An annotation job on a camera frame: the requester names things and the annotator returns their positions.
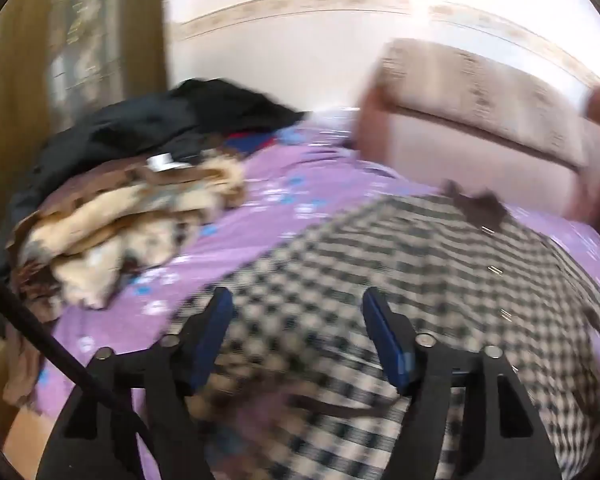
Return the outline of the black cream checkered coat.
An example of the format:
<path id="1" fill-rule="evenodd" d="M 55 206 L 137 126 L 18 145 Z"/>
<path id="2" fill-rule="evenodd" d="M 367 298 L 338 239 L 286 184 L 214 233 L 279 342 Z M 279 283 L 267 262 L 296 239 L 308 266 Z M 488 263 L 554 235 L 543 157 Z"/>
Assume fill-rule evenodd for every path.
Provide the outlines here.
<path id="1" fill-rule="evenodd" d="M 457 197 L 382 196 L 278 245 L 220 285 L 235 316 L 213 375 L 187 402 L 211 429 L 252 378 L 365 405 L 392 388 L 361 312 L 377 287 L 418 330 L 452 347 L 502 348 L 538 409 L 564 478 L 600 445 L 600 376 L 588 315 L 600 285 L 550 237 L 505 216 L 469 223 Z"/>

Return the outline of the brown cream patterned garment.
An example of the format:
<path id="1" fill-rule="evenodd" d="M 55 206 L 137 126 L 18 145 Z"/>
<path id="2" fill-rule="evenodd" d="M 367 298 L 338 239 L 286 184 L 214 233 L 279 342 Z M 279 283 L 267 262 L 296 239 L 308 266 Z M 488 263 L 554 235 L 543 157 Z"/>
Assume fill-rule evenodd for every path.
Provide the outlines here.
<path id="1" fill-rule="evenodd" d="M 106 162 L 15 227 L 7 246 L 12 284 L 51 318 L 66 304 L 106 308 L 125 275 L 171 261 L 245 198 L 242 155 L 228 148 L 163 169 L 150 160 Z"/>

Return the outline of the purple floral bed sheet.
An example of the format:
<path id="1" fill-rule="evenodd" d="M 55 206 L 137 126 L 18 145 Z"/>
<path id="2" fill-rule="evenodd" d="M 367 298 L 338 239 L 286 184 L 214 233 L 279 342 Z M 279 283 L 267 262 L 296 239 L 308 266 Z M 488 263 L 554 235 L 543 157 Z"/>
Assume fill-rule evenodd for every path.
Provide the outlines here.
<path id="1" fill-rule="evenodd" d="M 205 226 L 171 261 L 133 278 L 108 307 L 66 307 L 54 328 L 59 342 L 82 362 L 102 347 L 118 353 L 145 349 L 178 332 L 223 276 L 306 229 L 386 195 L 444 195 L 361 162 L 318 133 L 250 156 L 246 177 L 242 206 Z M 520 207 L 510 207 L 508 216 L 550 237 L 600 285 L 600 236 L 593 228 Z M 588 336 L 600 376 L 600 337 L 590 324 Z M 216 478 L 377 479 L 408 405 L 391 388 L 390 398 L 357 406 L 321 400 L 289 380 L 252 378 L 211 429 L 192 416 Z"/>

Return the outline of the red blue garment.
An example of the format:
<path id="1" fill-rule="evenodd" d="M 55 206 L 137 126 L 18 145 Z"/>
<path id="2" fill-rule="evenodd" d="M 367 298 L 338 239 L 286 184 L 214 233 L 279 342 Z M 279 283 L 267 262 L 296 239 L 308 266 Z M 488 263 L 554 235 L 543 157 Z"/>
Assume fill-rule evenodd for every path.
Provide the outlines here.
<path id="1" fill-rule="evenodd" d="M 275 132 L 238 132 L 227 136 L 224 146 L 227 150 L 248 157 L 275 143 Z"/>

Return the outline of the black garment pile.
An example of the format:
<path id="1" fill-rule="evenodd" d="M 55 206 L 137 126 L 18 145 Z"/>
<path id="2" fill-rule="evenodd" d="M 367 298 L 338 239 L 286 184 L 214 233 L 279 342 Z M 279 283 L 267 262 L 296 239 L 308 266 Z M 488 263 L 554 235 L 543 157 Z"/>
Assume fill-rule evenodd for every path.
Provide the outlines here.
<path id="1" fill-rule="evenodd" d="M 10 270 L 12 230 L 70 178 L 110 160 L 169 153 L 193 162 L 212 136 L 270 133 L 306 116 L 264 93 L 225 79 L 187 79 L 166 92 L 106 106 L 45 141 L 24 168 L 0 227 L 0 274 Z"/>

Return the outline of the pink folded blanket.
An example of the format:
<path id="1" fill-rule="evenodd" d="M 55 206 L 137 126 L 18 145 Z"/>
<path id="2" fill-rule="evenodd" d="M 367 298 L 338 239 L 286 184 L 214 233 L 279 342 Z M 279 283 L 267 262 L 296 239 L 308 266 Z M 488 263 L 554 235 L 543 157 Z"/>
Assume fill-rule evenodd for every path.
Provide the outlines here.
<path id="1" fill-rule="evenodd" d="M 594 226 L 600 223 L 600 126 L 585 118 L 581 124 L 588 164 L 576 171 L 452 122 L 399 110 L 372 84 L 353 137 L 362 159 L 408 180 L 435 188 L 454 181 L 469 195 L 488 190 L 504 203 Z"/>

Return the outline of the striped beige pillow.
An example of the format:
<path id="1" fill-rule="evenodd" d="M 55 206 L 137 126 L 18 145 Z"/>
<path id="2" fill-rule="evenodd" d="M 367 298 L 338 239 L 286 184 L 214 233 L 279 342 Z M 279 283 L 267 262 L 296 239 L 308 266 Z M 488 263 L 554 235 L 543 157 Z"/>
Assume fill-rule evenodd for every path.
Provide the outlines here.
<path id="1" fill-rule="evenodd" d="M 413 38 L 390 41 L 380 84 L 402 110 L 493 136 L 572 169 L 588 163 L 581 117 L 545 81 L 459 48 Z"/>

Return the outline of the wooden wardrobe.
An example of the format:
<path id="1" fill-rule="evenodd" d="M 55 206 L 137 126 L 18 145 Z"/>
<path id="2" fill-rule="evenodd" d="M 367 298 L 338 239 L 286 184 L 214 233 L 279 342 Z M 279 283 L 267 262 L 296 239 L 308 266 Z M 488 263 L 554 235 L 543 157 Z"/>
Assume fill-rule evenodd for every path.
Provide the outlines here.
<path id="1" fill-rule="evenodd" d="M 42 144 L 166 90 L 162 0 L 0 0 L 0 224 Z"/>

